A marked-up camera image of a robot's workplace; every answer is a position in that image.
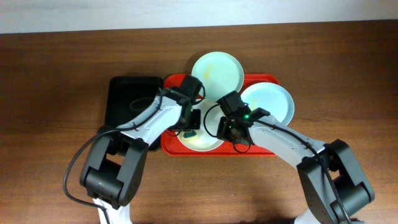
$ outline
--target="yellow mark on plate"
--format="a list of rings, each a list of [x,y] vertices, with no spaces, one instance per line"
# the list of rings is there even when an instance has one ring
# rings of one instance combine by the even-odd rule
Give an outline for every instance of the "yellow mark on plate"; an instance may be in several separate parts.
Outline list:
[[[254,110],[257,106],[257,99],[251,100],[251,106],[250,109]]]
[[[210,77],[210,70],[213,68],[213,63],[209,64],[209,67],[207,67],[207,70],[205,72],[205,80],[209,79]]]

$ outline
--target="plate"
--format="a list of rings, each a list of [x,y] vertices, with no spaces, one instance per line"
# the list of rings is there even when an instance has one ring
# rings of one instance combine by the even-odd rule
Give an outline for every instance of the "plate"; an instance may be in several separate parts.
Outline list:
[[[200,129],[195,130],[196,132],[195,136],[192,136],[190,138],[185,138],[184,137],[185,132],[181,132],[177,136],[178,140],[180,140],[184,146],[195,151],[205,152],[217,148],[224,142],[223,140],[211,137],[206,132],[205,127],[203,125],[203,118],[205,117],[205,113],[209,110],[211,106],[215,104],[216,103],[213,101],[204,99],[201,103],[192,107],[193,109],[199,109],[201,111],[200,116],[202,120],[200,122]],[[222,112],[219,106],[213,108],[209,112],[208,116],[206,117],[206,127],[211,134],[215,135],[217,133],[218,123],[222,116],[224,116],[224,113]]]
[[[206,89],[205,98],[217,101],[243,86],[242,65],[232,55],[224,52],[205,54],[193,66],[192,76],[197,77]]]
[[[288,125],[293,118],[293,98],[280,85],[269,82],[251,85],[243,91],[241,98],[251,110],[263,108],[284,125]]]

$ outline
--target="white wall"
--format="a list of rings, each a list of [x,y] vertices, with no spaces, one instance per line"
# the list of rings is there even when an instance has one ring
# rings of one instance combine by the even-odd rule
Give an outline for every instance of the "white wall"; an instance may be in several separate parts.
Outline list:
[[[0,0],[0,33],[398,19],[398,0]]]

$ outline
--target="red tray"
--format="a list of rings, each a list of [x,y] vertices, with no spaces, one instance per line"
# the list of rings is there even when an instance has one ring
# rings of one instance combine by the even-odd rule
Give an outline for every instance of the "red tray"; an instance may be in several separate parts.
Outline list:
[[[180,86],[186,74],[174,74],[169,76],[164,83],[164,87]],[[265,73],[246,73],[244,74],[243,87],[240,94],[249,86],[259,82],[271,82],[279,84],[278,80],[270,74]],[[163,151],[171,156],[275,156],[274,153],[258,146],[251,146],[248,152],[238,153],[232,147],[232,143],[224,142],[217,148],[206,151],[198,152],[185,147],[180,140],[175,136],[169,136],[166,133],[162,134],[160,145]],[[246,151],[247,146],[238,144],[236,146],[239,151]]]

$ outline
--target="wooden surface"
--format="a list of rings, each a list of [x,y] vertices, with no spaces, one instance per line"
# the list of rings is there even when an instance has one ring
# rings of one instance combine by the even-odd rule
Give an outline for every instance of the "wooden surface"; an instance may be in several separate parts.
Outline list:
[[[117,75],[188,72],[206,52],[268,72],[293,96],[291,128],[353,148],[376,192],[354,217],[398,220],[398,21],[0,35],[0,222],[99,223],[70,201],[62,178],[103,123]],[[69,189],[89,200],[78,183]],[[306,203],[278,157],[148,155],[131,202],[135,223],[269,222]]]

